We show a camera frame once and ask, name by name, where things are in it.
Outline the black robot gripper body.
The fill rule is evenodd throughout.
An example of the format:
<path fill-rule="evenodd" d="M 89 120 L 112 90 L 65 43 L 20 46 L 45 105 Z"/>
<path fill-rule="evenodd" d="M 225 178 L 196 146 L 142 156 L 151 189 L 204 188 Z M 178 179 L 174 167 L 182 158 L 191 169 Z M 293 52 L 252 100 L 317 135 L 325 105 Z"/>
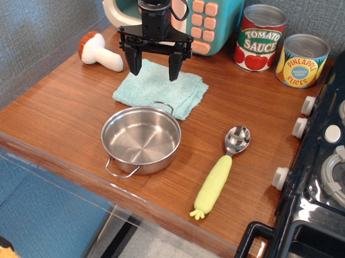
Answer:
<path fill-rule="evenodd" d="M 180 53 L 182 59 L 191 58 L 192 36 L 180 32 L 172 25 L 172 18 L 184 21 L 189 14 L 187 0 L 180 0 L 186 7 L 183 17 L 173 10 L 172 0 L 138 0 L 142 23 L 121 26 L 120 47 L 127 57 L 139 57 L 142 52 L 169 55 Z"/>

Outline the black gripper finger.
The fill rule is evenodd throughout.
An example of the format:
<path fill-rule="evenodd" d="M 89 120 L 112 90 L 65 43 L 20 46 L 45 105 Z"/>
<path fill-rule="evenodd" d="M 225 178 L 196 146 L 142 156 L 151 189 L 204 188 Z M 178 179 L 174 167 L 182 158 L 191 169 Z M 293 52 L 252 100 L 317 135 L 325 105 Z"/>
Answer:
<path fill-rule="evenodd" d="M 169 56 L 169 79 L 175 81 L 180 73 L 181 65 L 183 63 L 183 57 L 181 54 L 171 54 Z"/>
<path fill-rule="evenodd" d="M 142 68 L 142 52 L 136 47 L 125 44 L 124 53 L 131 73 L 137 76 Z"/>

